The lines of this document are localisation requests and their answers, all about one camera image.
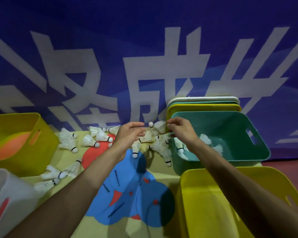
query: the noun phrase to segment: person's left arm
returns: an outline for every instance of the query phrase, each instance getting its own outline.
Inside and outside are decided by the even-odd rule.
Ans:
[[[6,237],[70,237],[87,212],[99,188],[128,148],[143,136],[141,122],[120,127],[115,142],[79,176],[44,202]]]

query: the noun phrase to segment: person's left hand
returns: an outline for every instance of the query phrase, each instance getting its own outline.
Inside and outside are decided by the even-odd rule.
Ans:
[[[112,147],[115,147],[119,151],[123,152],[119,161],[123,160],[127,149],[131,147],[132,143],[138,140],[138,137],[145,135],[143,132],[146,129],[142,127],[144,125],[145,124],[142,122],[129,122],[119,128],[115,141],[112,145]]]

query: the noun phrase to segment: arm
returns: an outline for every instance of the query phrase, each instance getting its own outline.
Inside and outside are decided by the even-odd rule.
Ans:
[[[202,142],[190,121],[170,119],[168,128],[198,157],[255,237],[298,237],[298,214]]]
[[[123,125],[113,145],[79,176],[49,198],[6,237],[70,237],[87,212],[99,188],[128,148],[144,136],[141,122]]]

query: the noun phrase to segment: hand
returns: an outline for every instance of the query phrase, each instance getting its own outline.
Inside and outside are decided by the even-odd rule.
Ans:
[[[132,143],[138,140],[138,137],[145,135],[143,132],[146,129],[142,128],[144,125],[142,122],[129,122],[119,128],[112,147],[116,147],[119,151],[123,152],[120,160],[124,158],[127,149],[131,147]]]
[[[175,136],[188,146],[193,145],[199,137],[196,135],[189,120],[176,117],[167,121],[168,129],[174,132]]]

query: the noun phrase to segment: red floor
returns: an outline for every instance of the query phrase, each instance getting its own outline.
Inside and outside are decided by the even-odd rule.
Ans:
[[[298,190],[298,160],[263,162],[262,165],[278,169]]]

